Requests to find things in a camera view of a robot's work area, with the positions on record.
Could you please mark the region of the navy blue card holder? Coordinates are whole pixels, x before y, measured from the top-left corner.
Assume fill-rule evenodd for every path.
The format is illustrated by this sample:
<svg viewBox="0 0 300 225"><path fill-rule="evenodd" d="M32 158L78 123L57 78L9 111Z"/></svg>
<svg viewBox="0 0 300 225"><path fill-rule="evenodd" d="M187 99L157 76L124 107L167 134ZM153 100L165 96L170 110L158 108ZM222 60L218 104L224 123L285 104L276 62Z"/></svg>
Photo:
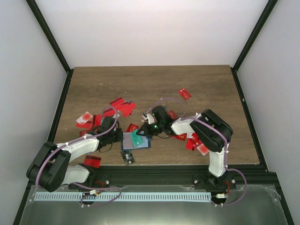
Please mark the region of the navy blue card holder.
<svg viewBox="0 0 300 225"><path fill-rule="evenodd" d="M147 149L151 147L151 139L145 136L133 136L132 133L123 133L123 140L121 142L121 150L138 150Z"/></svg>

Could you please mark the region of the teal VIP card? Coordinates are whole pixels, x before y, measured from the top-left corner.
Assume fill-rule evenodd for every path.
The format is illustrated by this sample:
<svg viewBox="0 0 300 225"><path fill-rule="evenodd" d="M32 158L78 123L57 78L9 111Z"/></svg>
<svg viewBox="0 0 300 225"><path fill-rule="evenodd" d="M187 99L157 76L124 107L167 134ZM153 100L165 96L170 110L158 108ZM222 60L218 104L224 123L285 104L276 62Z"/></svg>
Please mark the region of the teal VIP card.
<svg viewBox="0 0 300 225"><path fill-rule="evenodd" d="M143 143L142 136L137 134L137 131L131 132L131 140L133 142L133 146L137 147L138 145Z"/></svg>

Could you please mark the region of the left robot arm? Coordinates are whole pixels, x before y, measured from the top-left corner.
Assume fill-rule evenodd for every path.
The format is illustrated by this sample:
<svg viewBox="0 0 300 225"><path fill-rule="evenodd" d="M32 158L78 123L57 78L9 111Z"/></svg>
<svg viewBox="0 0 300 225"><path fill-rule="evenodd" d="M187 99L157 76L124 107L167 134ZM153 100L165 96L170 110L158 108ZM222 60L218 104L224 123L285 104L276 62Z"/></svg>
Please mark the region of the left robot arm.
<svg viewBox="0 0 300 225"><path fill-rule="evenodd" d="M26 177L48 192L56 191L61 185L79 183L85 189L95 186L96 178L82 166L70 166L74 159L90 152L101 150L107 145L123 140L117 118L107 116L100 126L82 137L65 143L46 142L30 164Z"/></svg>

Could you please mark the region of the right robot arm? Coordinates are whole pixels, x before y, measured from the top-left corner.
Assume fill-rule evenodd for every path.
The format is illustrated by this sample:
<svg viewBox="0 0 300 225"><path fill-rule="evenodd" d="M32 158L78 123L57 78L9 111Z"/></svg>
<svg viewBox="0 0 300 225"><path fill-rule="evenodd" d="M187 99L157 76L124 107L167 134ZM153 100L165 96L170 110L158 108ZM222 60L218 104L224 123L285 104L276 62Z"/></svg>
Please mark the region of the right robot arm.
<svg viewBox="0 0 300 225"><path fill-rule="evenodd" d="M158 136L165 133L168 136L196 134L209 151L208 183L218 189L225 183L227 153L233 129L212 110L187 118L172 118L161 105L154 107L151 113L144 113L144 124L136 132L140 136Z"/></svg>

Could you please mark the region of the red striped card top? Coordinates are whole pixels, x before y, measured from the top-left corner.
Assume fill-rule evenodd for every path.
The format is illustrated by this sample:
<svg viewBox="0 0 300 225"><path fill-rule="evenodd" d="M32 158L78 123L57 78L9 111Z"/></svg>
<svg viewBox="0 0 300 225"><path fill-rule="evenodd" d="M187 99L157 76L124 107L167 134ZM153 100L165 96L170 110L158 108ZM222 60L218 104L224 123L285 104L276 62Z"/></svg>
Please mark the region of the red striped card top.
<svg viewBox="0 0 300 225"><path fill-rule="evenodd" d="M118 98L114 99L113 101L111 101L109 104L110 104L110 106L117 109L124 102L125 102L125 100L122 97L118 97Z"/></svg>

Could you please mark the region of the red card front left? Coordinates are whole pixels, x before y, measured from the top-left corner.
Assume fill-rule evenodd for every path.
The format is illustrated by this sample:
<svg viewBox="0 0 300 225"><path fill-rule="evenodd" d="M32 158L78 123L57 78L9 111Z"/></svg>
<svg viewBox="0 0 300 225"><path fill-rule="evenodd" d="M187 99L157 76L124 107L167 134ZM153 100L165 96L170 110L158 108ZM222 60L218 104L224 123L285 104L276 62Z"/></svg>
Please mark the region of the red card front left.
<svg viewBox="0 0 300 225"><path fill-rule="evenodd" d="M83 164L86 166L99 168L101 164L101 157L86 155Z"/></svg>

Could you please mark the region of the white red dot card left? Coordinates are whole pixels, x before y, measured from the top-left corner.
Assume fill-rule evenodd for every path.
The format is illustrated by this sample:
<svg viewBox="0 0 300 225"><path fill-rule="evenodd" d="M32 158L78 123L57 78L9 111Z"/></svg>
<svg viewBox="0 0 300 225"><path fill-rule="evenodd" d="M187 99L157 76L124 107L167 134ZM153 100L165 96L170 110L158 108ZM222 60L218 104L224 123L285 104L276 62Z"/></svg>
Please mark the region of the white red dot card left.
<svg viewBox="0 0 300 225"><path fill-rule="evenodd" d="M87 123L91 118L93 117L92 114L90 114L89 112L85 112L82 116L80 116L76 122L79 125L84 125L85 123Z"/></svg>

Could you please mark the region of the white red dot card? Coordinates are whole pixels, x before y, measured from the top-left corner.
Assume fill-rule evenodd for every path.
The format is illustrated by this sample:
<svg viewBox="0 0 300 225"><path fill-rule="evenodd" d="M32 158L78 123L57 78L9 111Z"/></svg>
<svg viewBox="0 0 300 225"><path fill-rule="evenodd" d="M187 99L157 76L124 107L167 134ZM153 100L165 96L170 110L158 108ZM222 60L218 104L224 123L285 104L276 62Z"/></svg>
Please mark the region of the white red dot card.
<svg viewBox="0 0 300 225"><path fill-rule="evenodd" d="M79 125L84 125L85 123L87 123L91 118L93 117L92 114L90 114L89 112L85 112L82 116L80 116L76 122Z"/></svg>
<svg viewBox="0 0 300 225"><path fill-rule="evenodd" d="M209 150L205 147L204 144L201 144L197 147L198 151L205 156L207 153L209 153Z"/></svg>

